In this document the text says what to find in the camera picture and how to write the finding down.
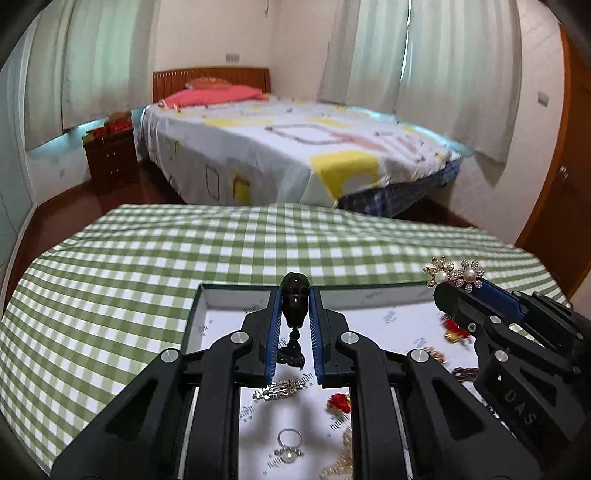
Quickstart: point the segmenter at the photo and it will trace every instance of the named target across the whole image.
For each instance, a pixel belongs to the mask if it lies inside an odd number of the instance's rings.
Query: tray
[[[316,287],[324,308],[343,313],[351,330],[374,340],[382,349],[407,353],[413,348],[433,347],[444,353],[446,368],[478,367],[470,342],[448,343],[441,326],[442,313],[433,301],[433,290],[424,283],[368,287]],[[181,351],[208,348],[215,340],[239,330],[247,313],[267,306],[271,287],[199,287],[191,308]],[[282,320],[280,346],[287,343],[289,328]],[[335,416],[326,409],[328,397],[348,389],[323,390],[317,385],[310,341],[310,324],[300,329],[300,345],[306,358],[302,371],[277,365],[274,381],[307,380],[307,388],[284,400],[253,400],[255,390],[241,389],[239,428],[239,478],[241,480],[317,479],[325,466],[343,452],[342,434],[350,425],[347,414]],[[479,397],[472,384],[464,385]],[[285,428],[302,434],[304,456],[282,463],[274,450],[277,434]]]

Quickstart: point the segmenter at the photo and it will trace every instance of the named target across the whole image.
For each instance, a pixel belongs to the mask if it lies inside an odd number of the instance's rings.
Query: door handle
[[[569,171],[566,169],[566,167],[564,165],[562,165],[558,169],[558,174],[562,178],[562,181],[566,181],[566,179],[569,178]]]

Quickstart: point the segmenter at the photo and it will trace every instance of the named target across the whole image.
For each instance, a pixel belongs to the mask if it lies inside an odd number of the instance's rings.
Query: wooden floor
[[[70,189],[41,205],[22,240],[8,283],[4,308],[18,281],[39,255],[124,203],[183,203],[162,172],[150,161],[139,164],[139,182],[97,195],[91,182]],[[465,227],[468,223],[430,200],[417,202],[400,219]]]

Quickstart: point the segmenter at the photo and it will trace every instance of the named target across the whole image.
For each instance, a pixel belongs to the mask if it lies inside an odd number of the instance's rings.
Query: wooden door
[[[516,246],[533,253],[570,298],[591,267],[591,69],[562,29],[563,119],[540,198]]]

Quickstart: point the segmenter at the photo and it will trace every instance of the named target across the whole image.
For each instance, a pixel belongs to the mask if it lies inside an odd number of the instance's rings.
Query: nightstand
[[[84,149],[97,194],[139,180],[133,129],[91,140]]]

